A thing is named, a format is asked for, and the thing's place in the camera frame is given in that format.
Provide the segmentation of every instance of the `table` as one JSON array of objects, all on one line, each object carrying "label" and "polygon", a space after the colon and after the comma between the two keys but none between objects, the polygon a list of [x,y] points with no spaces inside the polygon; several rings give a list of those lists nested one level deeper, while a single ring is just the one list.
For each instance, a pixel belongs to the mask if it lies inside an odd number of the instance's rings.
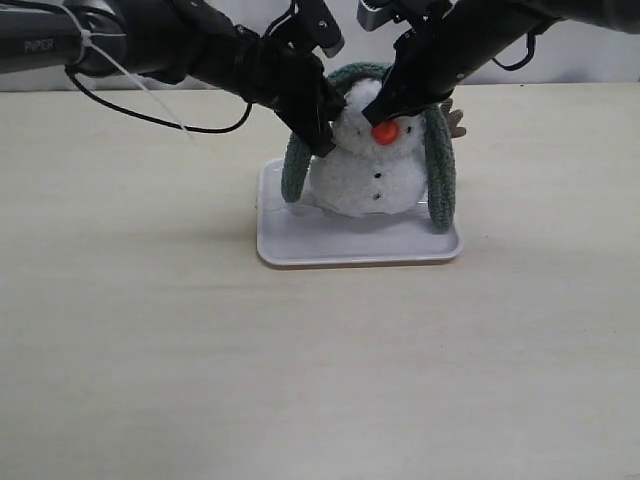
[{"label": "table", "polygon": [[640,478],[640,85],[455,98],[459,259],[276,271],[270,112],[0,95],[0,478]]}]

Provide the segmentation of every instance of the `antler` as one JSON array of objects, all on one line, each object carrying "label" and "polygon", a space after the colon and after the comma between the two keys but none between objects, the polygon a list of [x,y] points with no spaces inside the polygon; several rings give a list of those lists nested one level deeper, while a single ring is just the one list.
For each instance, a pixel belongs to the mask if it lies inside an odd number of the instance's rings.
[{"label": "antler", "polygon": [[460,126],[460,122],[464,118],[464,112],[462,110],[453,110],[453,99],[448,98],[440,104],[440,110],[444,117],[447,119],[449,125],[449,131],[451,132],[451,138],[464,137],[467,134],[467,129]]}]

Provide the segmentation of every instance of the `white fluffy body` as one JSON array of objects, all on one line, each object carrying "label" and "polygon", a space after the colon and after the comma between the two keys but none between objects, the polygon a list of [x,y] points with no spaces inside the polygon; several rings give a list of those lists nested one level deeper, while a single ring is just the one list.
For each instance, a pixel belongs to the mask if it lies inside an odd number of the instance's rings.
[{"label": "white fluffy body", "polygon": [[413,208],[427,189],[427,169],[419,117],[401,117],[400,136],[391,145],[379,145],[362,110],[382,84],[363,80],[346,95],[347,107],[333,124],[337,147],[315,158],[309,183],[324,208],[349,217],[397,214]]}]

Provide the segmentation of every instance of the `robotic arm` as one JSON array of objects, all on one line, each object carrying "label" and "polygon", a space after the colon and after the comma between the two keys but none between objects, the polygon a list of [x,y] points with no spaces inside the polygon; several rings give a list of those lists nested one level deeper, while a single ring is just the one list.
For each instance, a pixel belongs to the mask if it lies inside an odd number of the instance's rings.
[{"label": "robotic arm", "polygon": [[[120,74],[83,46],[78,26],[60,7],[0,5],[0,73],[64,65],[93,78]],[[320,47],[332,57],[344,40],[324,1],[293,1],[262,36],[204,0],[66,0],[64,6],[130,73],[166,84],[196,78],[271,109],[314,154],[333,148],[330,122],[344,99],[312,51]]]},{"label": "robotic arm", "polygon": [[367,31],[389,21],[411,24],[395,44],[396,59],[380,94],[363,112],[375,127],[445,100],[456,85],[524,36],[530,60],[535,36],[556,22],[638,34],[640,1],[458,0],[453,6],[448,0],[360,0],[358,20]]}]

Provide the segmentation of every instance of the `white cable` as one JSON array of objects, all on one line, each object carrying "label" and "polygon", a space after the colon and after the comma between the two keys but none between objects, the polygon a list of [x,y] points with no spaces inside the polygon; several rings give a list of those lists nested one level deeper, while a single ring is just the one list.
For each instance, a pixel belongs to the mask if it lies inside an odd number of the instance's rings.
[{"label": "white cable", "polygon": [[173,111],[171,111],[171,109],[162,100],[160,100],[160,98],[158,98],[151,90],[149,90],[140,80],[134,77],[133,74],[127,71],[126,68],[120,65],[113,57],[111,57],[111,55],[109,55],[102,48],[94,44],[93,41],[91,40],[91,37],[93,36],[106,37],[106,36],[125,36],[125,35],[108,34],[108,33],[105,33],[105,34],[92,33],[91,31],[82,27],[82,24],[78,20],[78,17],[76,17],[76,15],[69,8],[67,8],[65,5],[58,5],[58,7],[64,12],[66,12],[66,14],[71,18],[73,23],[75,23],[76,27],[78,28],[78,31],[80,32],[81,46],[82,46],[83,52],[87,48],[92,48],[96,52],[98,52],[100,55],[102,55],[108,62],[110,62],[114,67],[120,70],[120,72],[122,72],[123,75],[125,75],[129,80],[131,80],[134,84],[140,87],[141,90],[145,91],[156,103],[158,103],[158,105],[160,105],[167,112],[167,114],[178,125],[180,125],[180,128],[184,131],[187,137],[189,137],[189,139],[191,139],[191,141],[195,143],[195,139],[193,138],[193,135],[191,135],[191,132],[187,130],[187,127],[184,126],[184,123],[182,123],[180,118],[178,118],[178,116],[175,113],[173,113]]}]

